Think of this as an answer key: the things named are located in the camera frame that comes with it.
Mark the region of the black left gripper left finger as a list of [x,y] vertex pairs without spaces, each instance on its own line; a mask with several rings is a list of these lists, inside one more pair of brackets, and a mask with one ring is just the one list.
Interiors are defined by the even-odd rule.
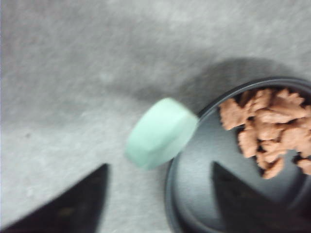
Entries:
[[95,233],[108,190],[102,164],[66,192],[1,230],[2,233]]

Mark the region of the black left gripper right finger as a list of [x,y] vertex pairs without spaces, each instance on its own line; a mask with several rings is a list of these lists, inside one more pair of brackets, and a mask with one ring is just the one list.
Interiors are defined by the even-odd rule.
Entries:
[[217,162],[213,186],[226,233],[309,233],[311,223],[272,202]]

